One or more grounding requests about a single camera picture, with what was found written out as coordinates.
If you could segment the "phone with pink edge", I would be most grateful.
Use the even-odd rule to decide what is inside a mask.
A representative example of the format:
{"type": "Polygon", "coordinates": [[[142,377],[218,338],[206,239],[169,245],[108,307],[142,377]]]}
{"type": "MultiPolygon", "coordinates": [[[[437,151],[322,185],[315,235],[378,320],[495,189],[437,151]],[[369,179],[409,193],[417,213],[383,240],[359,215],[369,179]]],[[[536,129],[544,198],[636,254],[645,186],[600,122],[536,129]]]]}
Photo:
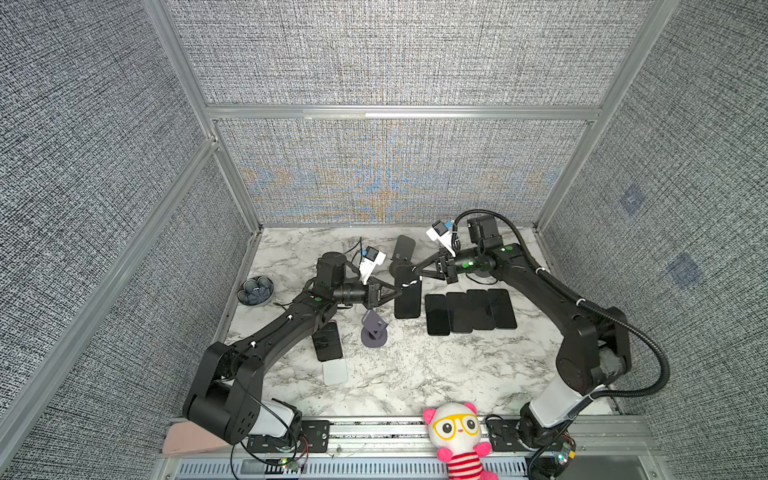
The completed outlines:
{"type": "Polygon", "coordinates": [[[319,362],[343,358],[343,349],[336,322],[329,321],[312,335],[315,354],[319,362]]]}

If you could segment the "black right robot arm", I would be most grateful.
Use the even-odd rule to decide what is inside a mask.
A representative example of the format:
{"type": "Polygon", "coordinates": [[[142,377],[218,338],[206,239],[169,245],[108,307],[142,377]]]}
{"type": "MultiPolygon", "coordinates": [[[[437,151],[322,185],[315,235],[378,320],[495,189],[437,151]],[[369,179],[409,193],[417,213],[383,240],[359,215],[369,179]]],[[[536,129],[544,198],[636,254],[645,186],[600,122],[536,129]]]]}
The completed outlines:
{"type": "Polygon", "coordinates": [[[412,266],[416,276],[447,283],[477,270],[514,288],[557,327],[562,342],[556,374],[536,398],[520,410],[518,435],[530,448],[543,448],[561,436],[598,393],[628,373],[632,366],[629,332],[620,323],[587,309],[586,302],[549,273],[530,252],[517,228],[513,243],[498,231],[507,219],[484,209],[462,213],[472,247],[462,249],[455,222],[434,222],[426,231],[438,251],[412,266]]]}

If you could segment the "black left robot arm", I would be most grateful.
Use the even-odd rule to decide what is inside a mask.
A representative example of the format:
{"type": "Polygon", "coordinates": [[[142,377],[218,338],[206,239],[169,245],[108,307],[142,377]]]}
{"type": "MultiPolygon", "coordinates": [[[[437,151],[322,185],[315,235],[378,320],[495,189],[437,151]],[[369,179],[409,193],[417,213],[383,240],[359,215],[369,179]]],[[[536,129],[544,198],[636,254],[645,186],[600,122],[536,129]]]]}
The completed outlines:
{"type": "Polygon", "coordinates": [[[279,317],[242,340],[215,342],[205,350],[183,415],[231,445],[244,440],[263,414],[289,431],[288,422],[262,401],[269,369],[302,339],[325,328],[340,305],[373,309],[401,294],[400,287],[364,275],[344,254],[323,254],[316,275],[279,317]]]}

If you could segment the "grey round back stand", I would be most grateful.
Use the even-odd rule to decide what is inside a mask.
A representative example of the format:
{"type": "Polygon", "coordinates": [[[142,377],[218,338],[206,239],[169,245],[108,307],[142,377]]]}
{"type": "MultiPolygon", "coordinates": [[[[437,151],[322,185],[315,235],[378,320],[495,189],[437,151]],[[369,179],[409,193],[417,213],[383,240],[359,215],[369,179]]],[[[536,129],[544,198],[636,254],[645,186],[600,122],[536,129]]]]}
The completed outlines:
{"type": "Polygon", "coordinates": [[[495,285],[498,283],[498,280],[492,276],[479,276],[479,275],[467,274],[466,278],[472,281],[473,283],[476,283],[479,285],[495,285]]]}

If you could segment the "white flat phone stand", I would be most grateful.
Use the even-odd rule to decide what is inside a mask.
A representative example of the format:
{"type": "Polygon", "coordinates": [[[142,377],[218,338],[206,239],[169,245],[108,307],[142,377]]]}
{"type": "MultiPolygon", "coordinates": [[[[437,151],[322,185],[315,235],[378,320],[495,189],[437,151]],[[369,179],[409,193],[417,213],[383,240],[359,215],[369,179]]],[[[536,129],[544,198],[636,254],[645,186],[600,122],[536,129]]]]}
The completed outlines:
{"type": "Polygon", "coordinates": [[[338,358],[323,362],[322,377],[327,386],[344,384],[348,380],[346,359],[338,358]]]}

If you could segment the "grey flower shaped bowl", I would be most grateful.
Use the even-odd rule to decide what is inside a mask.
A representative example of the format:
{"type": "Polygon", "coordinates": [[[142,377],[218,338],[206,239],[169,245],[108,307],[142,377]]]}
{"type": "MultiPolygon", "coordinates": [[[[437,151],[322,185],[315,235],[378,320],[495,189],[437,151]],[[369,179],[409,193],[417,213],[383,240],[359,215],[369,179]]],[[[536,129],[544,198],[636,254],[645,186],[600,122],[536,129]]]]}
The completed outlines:
{"type": "Polygon", "coordinates": [[[237,291],[236,298],[245,306],[258,306],[268,303],[275,292],[274,282],[267,276],[246,279],[237,291]]]}

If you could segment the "pink white plush toy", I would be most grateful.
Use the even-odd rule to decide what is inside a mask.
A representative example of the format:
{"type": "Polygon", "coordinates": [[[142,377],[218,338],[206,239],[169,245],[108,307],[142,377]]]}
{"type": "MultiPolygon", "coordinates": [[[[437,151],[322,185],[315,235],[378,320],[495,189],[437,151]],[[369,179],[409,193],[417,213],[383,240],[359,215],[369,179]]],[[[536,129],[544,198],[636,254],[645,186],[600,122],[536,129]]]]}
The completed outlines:
{"type": "Polygon", "coordinates": [[[422,413],[430,442],[437,449],[437,458],[446,465],[449,479],[498,479],[487,471],[481,459],[492,446],[482,440],[477,408],[470,402],[450,402],[422,413]]]}

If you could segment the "pink eraser block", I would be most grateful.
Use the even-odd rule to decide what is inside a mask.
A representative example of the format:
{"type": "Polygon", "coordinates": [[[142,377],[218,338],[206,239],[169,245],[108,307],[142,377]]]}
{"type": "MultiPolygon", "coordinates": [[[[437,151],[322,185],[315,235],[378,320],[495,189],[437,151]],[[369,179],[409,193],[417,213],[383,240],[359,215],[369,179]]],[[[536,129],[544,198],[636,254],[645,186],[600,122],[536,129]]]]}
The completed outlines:
{"type": "Polygon", "coordinates": [[[174,423],[167,431],[161,452],[168,456],[191,455],[224,449],[229,444],[197,424],[174,423]]]}

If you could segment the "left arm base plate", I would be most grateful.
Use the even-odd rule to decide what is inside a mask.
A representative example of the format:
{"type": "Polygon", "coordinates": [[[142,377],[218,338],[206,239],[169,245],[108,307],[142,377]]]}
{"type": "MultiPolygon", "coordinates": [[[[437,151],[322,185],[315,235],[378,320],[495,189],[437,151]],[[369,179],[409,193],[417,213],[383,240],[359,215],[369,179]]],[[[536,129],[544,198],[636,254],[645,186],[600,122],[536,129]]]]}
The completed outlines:
{"type": "Polygon", "coordinates": [[[247,437],[247,449],[250,452],[261,453],[294,453],[295,447],[290,444],[292,440],[297,442],[299,452],[307,450],[309,453],[326,453],[330,440],[330,427],[328,420],[304,420],[298,434],[287,434],[284,438],[274,438],[265,435],[249,435],[247,437]]]}

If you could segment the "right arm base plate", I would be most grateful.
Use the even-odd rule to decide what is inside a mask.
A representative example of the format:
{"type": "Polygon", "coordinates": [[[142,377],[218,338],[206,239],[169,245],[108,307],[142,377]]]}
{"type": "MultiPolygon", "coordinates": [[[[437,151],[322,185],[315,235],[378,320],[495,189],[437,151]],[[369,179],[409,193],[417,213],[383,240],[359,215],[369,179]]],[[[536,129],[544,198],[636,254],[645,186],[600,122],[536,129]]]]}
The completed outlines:
{"type": "MultiPolygon", "coordinates": [[[[496,414],[490,414],[484,419],[484,427],[487,430],[487,440],[491,443],[495,453],[530,452],[534,453],[540,446],[527,445],[519,435],[519,419],[504,418],[496,414]]],[[[560,451],[562,448],[576,450],[576,441],[569,432],[563,432],[557,440],[553,440],[546,448],[546,452],[560,451]]]]}

